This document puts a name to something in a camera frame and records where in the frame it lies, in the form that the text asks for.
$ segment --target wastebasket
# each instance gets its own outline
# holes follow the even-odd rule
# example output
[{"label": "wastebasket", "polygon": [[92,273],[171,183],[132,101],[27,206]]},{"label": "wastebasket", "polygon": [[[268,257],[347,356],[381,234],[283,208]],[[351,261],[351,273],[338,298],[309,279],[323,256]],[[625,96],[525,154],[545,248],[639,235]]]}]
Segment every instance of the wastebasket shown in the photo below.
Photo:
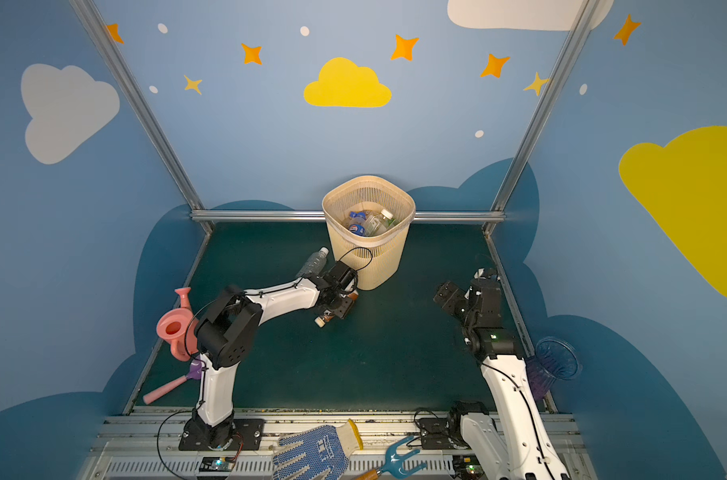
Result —
[{"label": "wastebasket", "polygon": [[538,341],[534,352],[534,356],[525,360],[534,400],[545,398],[555,380],[571,380],[582,371],[574,347],[554,336]]},{"label": "wastebasket", "polygon": [[[323,213],[334,258],[358,270],[358,288],[373,290],[396,273],[416,205],[405,191],[387,180],[364,175],[339,185],[323,197]],[[358,236],[342,222],[351,211],[387,209],[397,224],[377,236]]]}]

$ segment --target pink watering can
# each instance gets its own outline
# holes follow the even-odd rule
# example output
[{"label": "pink watering can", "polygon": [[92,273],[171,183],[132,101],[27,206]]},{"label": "pink watering can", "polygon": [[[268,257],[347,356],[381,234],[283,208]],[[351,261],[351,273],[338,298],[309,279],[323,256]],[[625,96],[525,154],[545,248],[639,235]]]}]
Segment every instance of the pink watering can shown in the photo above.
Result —
[{"label": "pink watering can", "polygon": [[175,308],[163,315],[158,321],[155,331],[160,338],[169,343],[171,355],[177,360],[186,362],[190,360],[188,352],[190,354],[198,352],[198,339],[195,337],[198,320],[193,316],[190,299],[187,298],[190,287],[178,288],[174,292],[179,295],[180,308]]}]

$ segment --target white cloud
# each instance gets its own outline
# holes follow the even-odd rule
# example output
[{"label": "white cloud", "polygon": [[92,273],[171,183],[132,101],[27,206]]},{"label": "white cloud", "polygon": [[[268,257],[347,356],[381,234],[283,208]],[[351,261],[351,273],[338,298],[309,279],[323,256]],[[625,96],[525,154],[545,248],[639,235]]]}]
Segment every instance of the white cloud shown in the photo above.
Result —
[{"label": "white cloud", "polygon": [[[600,0],[591,28],[606,18],[614,0]],[[449,0],[449,18],[466,28],[570,30],[582,0]]]},{"label": "white cloud", "polygon": [[118,114],[112,85],[82,69],[32,64],[22,74],[22,101],[32,120],[24,141],[42,164],[56,164]]}]

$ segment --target metal frame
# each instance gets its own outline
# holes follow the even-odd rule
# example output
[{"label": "metal frame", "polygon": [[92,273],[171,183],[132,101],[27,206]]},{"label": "metal frame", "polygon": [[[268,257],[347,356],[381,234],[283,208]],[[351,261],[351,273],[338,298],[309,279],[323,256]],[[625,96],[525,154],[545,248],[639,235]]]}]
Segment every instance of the metal frame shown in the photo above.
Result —
[{"label": "metal frame", "polygon": [[[201,242],[200,247],[198,248],[198,254],[195,255],[193,265],[190,267],[190,271],[187,273],[187,278],[184,280],[183,286],[190,286],[190,281],[193,280],[193,275],[195,274],[195,270],[197,270],[198,268],[200,259],[203,258],[204,253],[206,252],[206,248],[209,246],[209,240],[211,240],[211,234],[206,233],[204,241]],[[176,302],[174,302],[174,308],[179,307],[179,303],[180,299],[177,298]],[[155,357],[158,355],[158,350],[160,350],[163,344],[164,341],[161,338],[158,338],[155,341],[153,351],[150,352],[150,358],[148,358],[147,362],[144,364],[142,373],[139,375],[137,383],[134,385],[134,389],[131,391],[131,396],[129,396],[128,402],[126,402],[126,405],[124,406],[123,415],[128,415],[134,408],[134,404],[137,402],[137,397],[139,396],[139,391],[142,388],[142,384],[144,383],[144,380],[147,379],[147,374],[150,373],[150,368],[153,366],[153,363],[155,363]]]},{"label": "metal frame", "polygon": [[[492,240],[492,235],[491,233],[484,233],[483,236],[486,239],[486,245],[489,247],[489,253],[492,256],[492,261],[497,267],[499,279],[503,284],[505,299],[510,307],[510,312],[512,313],[513,321],[515,322],[515,329],[518,331],[521,343],[523,344],[523,352],[526,356],[534,356],[534,343],[531,342],[529,331],[526,330],[526,324],[523,322],[521,310],[518,308],[518,302],[515,301],[515,295],[512,293],[510,280],[508,280],[507,274],[505,273],[502,259],[499,258],[499,253],[497,252],[497,247],[494,245],[494,241]],[[545,408],[547,408],[550,413],[558,413],[558,407],[555,406],[555,400],[550,392],[545,394]]]},{"label": "metal frame", "polygon": [[[177,449],[184,423],[190,413],[179,408],[141,407],[142,413],[129,416],[107,417],[100,433],[80,470],[79,480],[99,478],[173,478],[161,464],[156,451],[158,427],[169,414],[185,412],[168,420],[158,439],[161,455],[166,464],[176,473],[189,478],[203,478],[207,474],[197,472],[205,456],[216,456],[215,452],[180,452]],[[447,412],[436,412],[445,416]],[[342,476],[344,480],[355,478],[381,464],[383,454],[393,441],[418,435],[413,423],[413,412],[319,412],[287,411],[276,409],[249,409],[236,411],[238,418],[263,418],[260,450],[242,452],[238,459],[240,466],[230,474],[242,480],[269,478],[272,474],[272,448],[280,436],[302,432],[323,424],[340,425],[351,418],[358,426],[364,449],[350,458],[350,466]],[[496,425],[501,425],[499,416],[492,414]],[[569,469],[572,478],[597,480],[592,469],[585,444],[579,433],[579,426],[571,415],[542,414],[545,429],[559,456]],[[427,462],[428,467],[416,473],[422,480],[446,480],[453,475],[452,456],[472,454],[471,450],[423,450],[412,462]]]},{"label": "metal frame", "polygon": [[[196,222],[325,222],[321,210],[193,210]],[[503,212],[417,212],[414,222],[422,224],[497,223]]]},{"label": "metal frame", "polygon": [[[541,134],[541,131],[543,130],[555,105],[555,101],[557,101],[560,92],[569,77],[571,69],[574,67],[576,59],[584,46],[585,40],[591,30],[590,24],[593,14],[595,13],[595,9],[600,1],[601,0],[584,0],[581,5],[579,14],[575,19],[575,23],[572,25],[569,35],[561,48],[559,57],[556,60],[555,66],[553,67],[550,75],[550,82],[548,82],[545,86],[545,92],[542,94],[537,104],[529,122],[529,126],[522,138],[521,144],[519,145],[510,168],[499,187],[491,211],[418,212],[414,220],[415,222],[439,224],[484,222],[483,232],[489,247],[489,253],[497,266],[502,280],[505,297],[510,305],[510,310],[514,318],[516,328],[518,329],[523,342],[524,351],[527,355],[533,354],[534,347],[523,322],[520,309],[518,308],[517,302],[515,302],[515,297],[513,296],[512,288],[505,274],[502,261],[499,258],[499,254],[493,244],[492,231],[497,223],[502,222],[505,219],[504,209],[506,204],[508,203],[512,191],[518,183],[523,169],[531,156],[531,152],[536,145],[537,139],[539,138],[539,135]],[[100,16],[98,9],[94,5],[93,0],[70,0],[70,4],[79,16],[81,23],[91,37],[96,48],[99,50],[99,53],[104,58],[110,71],[115,76],[121,90],[124,91],[126,98],[128,99],[131,107],[134,109],[134,112],[137,114],[142,126],[147,131],[147,135],[156,147],[161,159],[166,164],[166,167],[168,168],[172,178],[174,178],[176,185],[179,187],[185,200],[193,210],[190,217],[193,220],[200,222],[206,231],[206,237],[199,249],[194,265],[190,269],[185,285],[189,284],[190,278],[194,274],[200,258],[205,252],[210,235],[213,231],[214,222],[325,221],[322,211],[205,210],[205,206],[203,205],[200,197],[198,197],[190,178],[187,177],[179,158],[176,156],[174,149],[171,147],[169,140],[160,128],[156,117],[152,113],[152,110],[150,110],[147,101],[141,93],[133,74],[128,68],[128,64],[123,59],[118,47],[105,30],[104,21]],[[136,475],[132,475],[131,472],[128,472],[129,469],[134,469],[136,467],[138,461],[137,458],[145,462],[157,462],[157,455],[155,452],[155,434],[157,432],[157,427],[168,413],[179,410],[177,408],[159,408],[134,405],[139,389],[147,376],[150,365],[152,365],[152,362],[157,355],[160,344],[161,341],[159,341],[154,348],[151,357],[147,362],[134,391],[132,392],[130,401],[124,409],[124,414],[128,413],[128,415],[106,418],[102,432],[99,434],[94,447],[91,449],[91,453],[83,466],[79,478],[99,478],[101,475],[108,472],[106,468],[109,468],[110,465],[118,465],[119,463],[121,468],[125,468],[125,474],[120,472],[120,475],[109,474],[103,476],[121,476],[124,478],[172,477],[172,475],[168,472],[163,472],[157,469],[156,464],[143,467],[145,469],[142,470],[142,472],[136,471]],[[595,470],[592,468],[590,459],[585,451],[584,444],[581,443],[579,430],[577,429],[573,418],[571,416],[557,414],[555,403],[552,401],[552,397],[549,394],[545,399],[545,404],[551,412],[543,415],[545,427],[549,430],[554,445],[560,445],[559,455],[561,455],[565,460],[565,465],[568,466],[572,478],[583,478],[582,475],[587,475],[588,478],[595,480],[597,478]],[[359,453],[362,455],[356,454],[356,456],[359,456],[360,458],[367,457],[367,454],[370,452],[381,455],[383,447],[391,443],[394,436],[416,433],[416,427],[412,423],[411,412],[345,412],[342,414],[336,412],[280,412],[275,410],[239,412],[239,416],[249,415],[267,419],[269,426],[265,430],[265,436],[268,437],[266,438],[267,441],[263,443],[265,446],[272,445],[271,442],[274,443],[275,439],[281,432],[296,432],[311,428],[324,422],[341,423],[348,418],[353,418],[358,422],[362,422],[362,424],[359,425],[365,426],[364,429],[366,432],[362,432],[362,434],[364,435],[367,447],[369,447],[366,452]],[[183,466],[186,462],[193,462],[190,465],[196,465],[195,462],[198,461],[197,457],[206,455],[197,455],[193,452],[178,452],[176,450],[182,426],[187,418],[189,418],[189,413],[180,414],[179,416],[172,418],[172,420],[166,424],[166,432],[161,435],[160,441],[163,448],[162,451],[166,452],[164,457],[166,459],[170,458],[175,465]],[[569,428],[567,428],[568,431],[563,432],[563,435],[561,435],[558,433],[558,425],[569,425]],[[427,458],[429,456],[430,458],[428,459],[433,460],[433,456],[435,456],[437,458],[437,460],[435,460],[435,468],[440,470],[442,466],[445,465],[442,463],[442,456],[451,456],[458,452],[461,451],[424,452],[421,458]],[[271,469],[271,464],[269,463],[270,452],[246,452],[246,455],[242,458],[243,462],[247,462],[251,465],[248,467],[249,471],[246,471],[244,468],[242,471],[234,472],[234,476],[242,478],[252,477],[255,479],[270,476],[270,473],[265,470],[268,465]],[[355,465],[361,466],[364,464],[365,462],[359,462]],[[422,472],[423,478],[426,479],[428,475],[436,475],[436,473],[441,473],[439,476],[441,478],[445,478],[445,473],[447,472],[436,472],[435,468],[428,472]]]},{"label": "metal frame", "polygon": [[[91,41],[102,55],[104,62],[108,65],[116,82],[120,85],[120,90],[126,95],[126,99],[137,114],[139,122],[153,142],[160,158],[166,164],[166,168],[168,168],[171,177],[174,178],[174,182],[176,182],[176,186],[179,187],[186,202],[194,210],[204,209],[203,202],[198,197],[190,178],[187,177],[187,173],[171,147],[171,143],[166,138],[166,134],[160,128],[153,111],[150,110],[150,105],[145,100],[137,80],[104,27],[104,19],[100,15],[97,6],[94,5],[92,0],[70,0],[70,4],[80,18],[80,23],[83,24],[88,36],[91,37]],[[214,227],[211,222],[201,222],[201,226],[203,226],[207,234],[210,234]]]},{"label": "metal frame", "polygon": [[[566,42],[563,43],[558,59],[555,61],[555,66],[550,73],[550,82],[545,85],[545,92],[537,103],[537,108],[531,116],[531,121],[526,128],[518,151],[515,152],[510,168],[508,168],[502,185],[500,185],[497,195],[494,198],[494,203],[492,204],[493,211],[501,212],[505,210],[505,206],[508,200],[510,200],[510,195],[512,195],[512,190],[518,183],[518,179],[521,178],[523,169],[529,161],[537,139],[539,139],[539,135],[545,128],[555,101],[558,100],[566,80],[569,78],[571,69],[577,62],[577,57],[585,45],[585,40],[591,30],[590,24],[592,23],[593,14],[595,14],[595,8],[600,1],[584,0],[582,2],[579,13],[569,31],[569,36],[566,38]],[[484,231],[490,232],[493,227],[494,224],[486,224],[484,225]]]}]

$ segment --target plastic bottle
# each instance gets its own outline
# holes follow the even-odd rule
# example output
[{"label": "plastic bottle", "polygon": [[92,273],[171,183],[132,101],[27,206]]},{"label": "plastic bottle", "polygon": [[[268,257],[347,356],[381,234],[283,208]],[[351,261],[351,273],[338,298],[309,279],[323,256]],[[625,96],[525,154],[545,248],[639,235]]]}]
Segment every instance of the plastic bottle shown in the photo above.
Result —
[{"label": "plastic bottle", "polygon": [[366,227],[363,226],[366,218],[367,212],[350,212],[350,215],[345,221],[345,226],[355,235],[366,236]]},{"label": "plastic bottle", "polygon": [[296,278],[307,278],[309,276],[317,276],[323,267],[326,266],[326,255],[329,254],[329,249],[325,246],[318,250],[315,254],[310,255],[307,258],[307,262],[302,265],[302,268],[296,274]]},{"label": "plastic bottle", "polygon": [[393,214],[382,209],[381,214],[369,215],[366,218],[366,221],[363,222],[363,231],[366,236],[382,235],[387,232],[394,221]]}]

